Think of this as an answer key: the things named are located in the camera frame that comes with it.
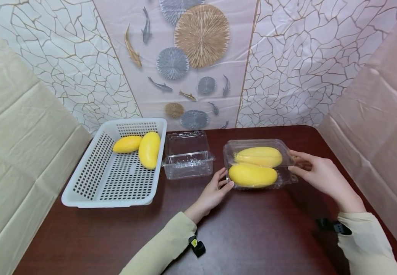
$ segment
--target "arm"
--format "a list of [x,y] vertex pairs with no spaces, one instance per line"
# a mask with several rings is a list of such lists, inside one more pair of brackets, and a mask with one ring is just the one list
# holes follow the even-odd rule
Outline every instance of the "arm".
[[338,220],[352,234],[339,235],[339,247],[344,251],[352,275],[397,275],[397,262],[391,246],[373,214],[341,212]]
[[197,227],[183,212],[175,215],[125,266],[120,275],[159,275],[188,246]]
[[340,208],[338,220],[352,231],[351,235],[339,235],[339,247],[349,261],[351,274],[397,275],[397,262],[380,223],[366,211],[334,163],[306,153],[290,153],[299,167],[288,169],[332,197]]
[[196,225],[224,199],[233,182],[221,180],[225,168],[214,174],[198,200],[184,213],[179,212],[129,261],[120,275],[160,275],[189,245]]

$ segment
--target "black wrist strap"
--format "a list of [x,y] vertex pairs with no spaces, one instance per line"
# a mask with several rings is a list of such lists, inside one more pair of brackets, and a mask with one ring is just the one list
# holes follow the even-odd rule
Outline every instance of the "black wrist strap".
[[192,251],[197,258],[206,252],[206,247],[204,246],[203,241],[197,241],[195,236],[189,238],[189,246],[192,248]]
[[334,231],[341,235],[351,235],[352,231],[340,221],[330,221],[328,218],[316,220],[320,231]]

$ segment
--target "left hand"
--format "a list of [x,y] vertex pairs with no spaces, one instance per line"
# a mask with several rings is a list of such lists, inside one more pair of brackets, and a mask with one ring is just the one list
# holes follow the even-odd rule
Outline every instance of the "left hand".
[[199,223],[215,206],[219,205],[225,195],[233,188],[233,181],[228,183],[227,180],[221,180],[226,174],[225,168],[216,172],[198,200],[184,212],[195,224]]

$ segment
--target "brown circular pattern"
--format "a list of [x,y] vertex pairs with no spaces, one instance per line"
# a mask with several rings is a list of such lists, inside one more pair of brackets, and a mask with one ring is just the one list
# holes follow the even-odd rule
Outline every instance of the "brown circular pattern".
[[185,113],[183,105],[178,103],[168,103],[165,106],[165,114],[171,118],[180,118]]
[[186,53],[192,68],[208,67],[221,59],[228,41],[227,18],[212,5],[188,9],[175,26],[175,46]]

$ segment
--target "gray circular pattern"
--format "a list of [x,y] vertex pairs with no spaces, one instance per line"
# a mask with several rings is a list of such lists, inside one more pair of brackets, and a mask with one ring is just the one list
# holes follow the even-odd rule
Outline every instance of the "gray circular pattern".
[[188,130],[201,130],[209,124],[209,116],[203,111],[189,110],[181,116],[180,124]]
[[215,79],[211,78],[210,76],[205,76],[198,82],[198,92],[202,95],[210,94],[215,91],[216,85],[217,83]]
[[188,57],[179,48],[166,48],[157,58],[157,70],[168,80],[181,79],[189,71]]
[[204,0],[160,0],[162,14],[173,26],[185,11],[202,4],[204,4]]

